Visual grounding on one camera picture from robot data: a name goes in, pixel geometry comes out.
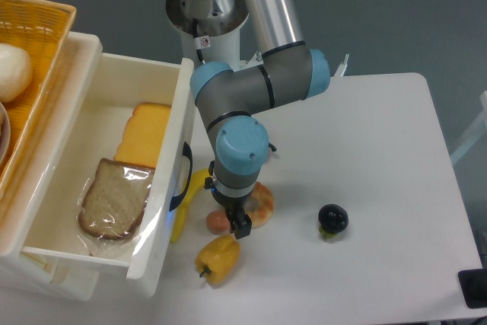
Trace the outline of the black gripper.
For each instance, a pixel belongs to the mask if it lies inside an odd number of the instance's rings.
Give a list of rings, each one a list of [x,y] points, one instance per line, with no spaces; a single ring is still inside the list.
[[[231,233],[237,240],[250,235],[252,229],[252,221],[249,215],[244,210],[244,205],[249,200],[251,192],[246,190],[243,195],[238,190],[236,197],[227,196],[217,188],[211,189],[212,196],[215,201],[224,208],[227,219],[230,222]]]

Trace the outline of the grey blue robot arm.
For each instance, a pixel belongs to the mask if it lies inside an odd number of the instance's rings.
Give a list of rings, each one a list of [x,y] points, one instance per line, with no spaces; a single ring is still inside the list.
[[[255,115],[323,93],[328,62],[305,43],[292,0],[167,0],[166,13],[196,64],[190,89],[215,155],[205,186],[246,237],[270,149]]]

